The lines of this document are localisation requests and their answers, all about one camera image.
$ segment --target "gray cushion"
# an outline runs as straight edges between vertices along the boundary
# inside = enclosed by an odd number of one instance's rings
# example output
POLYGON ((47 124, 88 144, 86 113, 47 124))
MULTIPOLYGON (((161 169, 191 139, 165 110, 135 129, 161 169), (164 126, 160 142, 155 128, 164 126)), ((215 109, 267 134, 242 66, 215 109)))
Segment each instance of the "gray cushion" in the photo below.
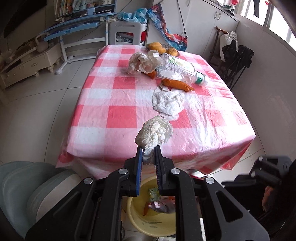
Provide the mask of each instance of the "gray cushion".
MULTIPOLYGON (((31 164, 32 162, 29 161, 14 161, 10 163, 6 163, 2 166, 0 166, 0 188, 2 187, 2 183, 4 178, 12 171, 27 166, 31 164)), ((4 206, 4 197, 1 195, 2 192, 0 192, 0 208, 2 209, 4 215, 6 215, 6 208, 4 206)))
POLYGON ((47 163, 31 163, 7 175, 2 184, 6 217, 23 237, 31 227, 27 217, 27 203, 31 194, 45 181, 64 171, 47 163))
POLYGON ((31 195, 27 203, 27 216, 29 218, 30 225, 36 223, 37 212, 43 199, 62 181, 67 177, 75 174, 72 170, 66 170, 48 179, 40 187, 38 187, 31 195))

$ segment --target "white cloth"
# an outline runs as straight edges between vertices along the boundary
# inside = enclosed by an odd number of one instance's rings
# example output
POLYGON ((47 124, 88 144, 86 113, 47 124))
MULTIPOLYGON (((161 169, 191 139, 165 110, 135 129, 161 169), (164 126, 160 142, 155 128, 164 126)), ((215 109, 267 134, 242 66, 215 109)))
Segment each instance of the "white cloth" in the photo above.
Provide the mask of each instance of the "white cloth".
POLYGON ((146 121, 135 138, 135 143, 144 150, 143 163, 154 164, 154 148, 166 143, 172 135, 173 126, 160 115, 146 121))
POLYGON ((153 109, 169 121, 179 118, 179 113, 184 109, 185 91, 172 89, 160 84, 153 93, 153 109))

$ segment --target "white stool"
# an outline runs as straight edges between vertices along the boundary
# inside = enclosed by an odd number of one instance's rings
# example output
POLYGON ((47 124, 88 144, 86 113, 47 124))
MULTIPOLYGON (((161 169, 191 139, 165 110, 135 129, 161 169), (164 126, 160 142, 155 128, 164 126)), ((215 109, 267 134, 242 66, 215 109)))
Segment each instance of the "white stool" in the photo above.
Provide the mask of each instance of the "white stool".
POLYGON ((147 24, 139 22, 115 21, 110 23, 109 44, 141 45, 141 34, 147 29, 147 24), (117 33, 132 33, 133 42, 117 41, 117 33))

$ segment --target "yellow plastic basin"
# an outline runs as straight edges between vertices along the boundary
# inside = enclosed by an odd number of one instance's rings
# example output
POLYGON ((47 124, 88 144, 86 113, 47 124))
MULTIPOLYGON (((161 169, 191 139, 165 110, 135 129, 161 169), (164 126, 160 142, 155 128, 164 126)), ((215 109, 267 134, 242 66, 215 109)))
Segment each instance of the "yellow plastic basin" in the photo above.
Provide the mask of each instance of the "yellow plastic basin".
POLYGON ((148 189, 157 187, 156 177, 141 182, 140 195, 129 197, 127 213, 131 223, 140 232, 152 237, 166 237, 176 233, 175 213, 158 213, 152 209, 144 216, 144 207, 149 201, 148 189))

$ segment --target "kettlebell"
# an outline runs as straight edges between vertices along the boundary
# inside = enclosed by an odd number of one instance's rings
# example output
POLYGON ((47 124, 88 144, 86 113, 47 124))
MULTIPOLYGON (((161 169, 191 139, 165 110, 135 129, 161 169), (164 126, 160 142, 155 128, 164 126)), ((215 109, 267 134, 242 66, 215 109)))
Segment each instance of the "kettlebell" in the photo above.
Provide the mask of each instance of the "kettlebell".
POLYGON ((43 34, 40 34, 40 35, 36 36, 36 38, 35 38, 38 53, 42 53, 45 50, 47 50, 47 48, 48 48, 48 42, 47 41, 44 41, 44 40, 42 40, 40 42, 38 41, 38 38, 43 36, 43 35, 48 36, 49 34, 48 33, 43 33, 43 34))

